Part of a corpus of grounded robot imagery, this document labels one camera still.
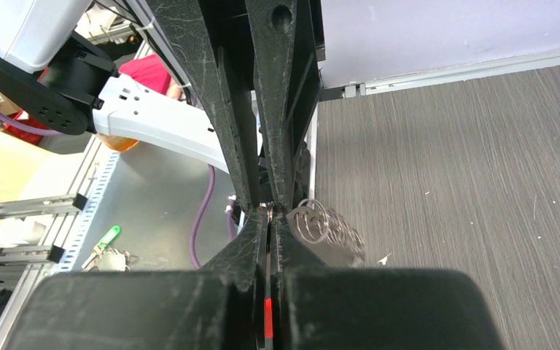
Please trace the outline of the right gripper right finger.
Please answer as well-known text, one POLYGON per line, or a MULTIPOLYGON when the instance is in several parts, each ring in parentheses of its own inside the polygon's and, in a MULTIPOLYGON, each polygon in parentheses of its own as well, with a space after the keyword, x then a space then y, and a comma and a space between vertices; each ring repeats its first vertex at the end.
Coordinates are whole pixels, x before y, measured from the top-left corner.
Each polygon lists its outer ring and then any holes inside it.
POLYGON ((446 269, 334 268, 270 223, 275 349, 501 349, 476 283, 446 269))

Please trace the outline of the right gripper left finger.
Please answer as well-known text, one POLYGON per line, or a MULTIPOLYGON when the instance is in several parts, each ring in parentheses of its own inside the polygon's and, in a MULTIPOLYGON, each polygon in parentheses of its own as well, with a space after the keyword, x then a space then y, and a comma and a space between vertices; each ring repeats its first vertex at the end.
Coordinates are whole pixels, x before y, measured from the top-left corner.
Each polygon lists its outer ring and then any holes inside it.
POLYGON ((34 290, 6 349, 256 349, 263 341, 263 236, 244 229, 196 271, 58 273, 34 290))

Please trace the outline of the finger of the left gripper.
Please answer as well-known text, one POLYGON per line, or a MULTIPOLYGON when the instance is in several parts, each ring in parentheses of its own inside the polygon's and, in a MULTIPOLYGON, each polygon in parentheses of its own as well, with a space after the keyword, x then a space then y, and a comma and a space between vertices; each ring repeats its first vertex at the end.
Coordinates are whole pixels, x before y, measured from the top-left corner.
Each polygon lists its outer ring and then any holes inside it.
POLYGON ((309 1, 247 1, 254 88, 273 200, 291 206, 296 160, 322 86, 309 1))
POLYGON ((235 72, 231 40, 243 39, 244 1, 149 1, 172 72, 187 78, 221 146, 238 203, 260 202, 257 137, 246 83, 235 72))

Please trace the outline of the metal key holder red handle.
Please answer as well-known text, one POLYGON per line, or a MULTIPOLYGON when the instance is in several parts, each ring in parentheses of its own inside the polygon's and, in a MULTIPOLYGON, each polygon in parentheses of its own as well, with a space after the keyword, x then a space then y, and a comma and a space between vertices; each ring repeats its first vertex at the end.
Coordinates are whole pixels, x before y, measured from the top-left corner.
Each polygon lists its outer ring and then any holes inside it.
POLYGON ((262 235, 265 276, 262 341, 280 349, 283 326, 302 330, 325 349, 344 349, 361 334, 359 318, 345 302, 348 287, 339 274, 323 273, 332 265, 356 267, 365 261, 359 233, 332 209, 306 198, 287 214, 265 207, 268 226, 262 235))

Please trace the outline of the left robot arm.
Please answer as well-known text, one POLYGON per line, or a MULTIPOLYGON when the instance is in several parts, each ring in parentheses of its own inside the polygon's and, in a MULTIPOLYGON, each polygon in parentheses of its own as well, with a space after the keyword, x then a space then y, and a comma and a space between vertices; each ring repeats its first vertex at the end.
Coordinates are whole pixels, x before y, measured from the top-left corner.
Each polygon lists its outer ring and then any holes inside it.
POLYGON ((155 144, 227 172, 243 211, 297 197, 297 158, 322 91, 320 1, 127 1, 187 97, 146 91, 81 34, 89 1, 0 1, 0 92, 48 135, 155 144))

